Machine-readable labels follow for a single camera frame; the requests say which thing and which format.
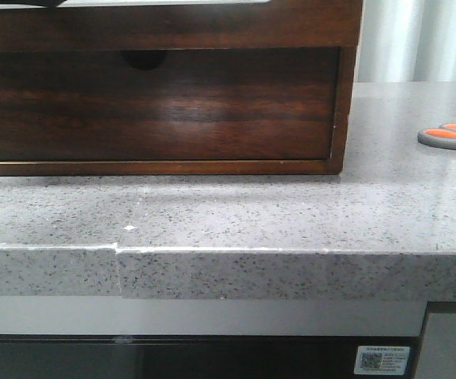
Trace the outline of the grey orange scissors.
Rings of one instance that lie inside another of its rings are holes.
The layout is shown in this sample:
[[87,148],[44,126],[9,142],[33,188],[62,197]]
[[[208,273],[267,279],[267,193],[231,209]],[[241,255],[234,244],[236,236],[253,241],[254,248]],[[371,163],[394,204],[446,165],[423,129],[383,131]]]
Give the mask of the grey orange scissors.
[[430,147],[456,151],[456,123],[446,123],[437,128],[423,129],[417,134],[417,140]]

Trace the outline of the white curtain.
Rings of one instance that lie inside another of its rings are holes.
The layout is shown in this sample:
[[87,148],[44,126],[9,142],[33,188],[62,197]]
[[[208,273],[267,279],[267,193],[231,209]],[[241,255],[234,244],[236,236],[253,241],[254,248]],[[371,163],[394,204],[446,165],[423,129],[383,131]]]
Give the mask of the white curtain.
[[355,79],[456,82],[456,1],[366,1]]

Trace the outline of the white QR code sticker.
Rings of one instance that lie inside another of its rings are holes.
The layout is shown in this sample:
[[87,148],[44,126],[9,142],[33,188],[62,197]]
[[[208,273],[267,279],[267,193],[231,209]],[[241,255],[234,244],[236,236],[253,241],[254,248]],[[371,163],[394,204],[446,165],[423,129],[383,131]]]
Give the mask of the white QR code sticker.
[[409,361],[410,347],[359,346],[355,375],[402,376]]

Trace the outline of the grey cabinet panel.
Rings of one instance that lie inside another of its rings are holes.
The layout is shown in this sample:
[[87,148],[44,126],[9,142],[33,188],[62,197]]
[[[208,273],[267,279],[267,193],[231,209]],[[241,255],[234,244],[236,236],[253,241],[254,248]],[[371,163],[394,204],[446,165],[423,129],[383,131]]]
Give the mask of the grey cabinet panel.
[[428,304],[415,378],[456,378],[456,302]]

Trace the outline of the black glass appliance door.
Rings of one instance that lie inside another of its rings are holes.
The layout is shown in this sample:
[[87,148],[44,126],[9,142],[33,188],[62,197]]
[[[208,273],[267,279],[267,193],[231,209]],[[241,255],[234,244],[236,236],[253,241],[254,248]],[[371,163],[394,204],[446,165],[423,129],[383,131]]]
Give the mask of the black glass appliance door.
[[[415,336],[0,335],[0,378],[411,378]],[[359,346],[410,347],[402,376],[355,375]]]

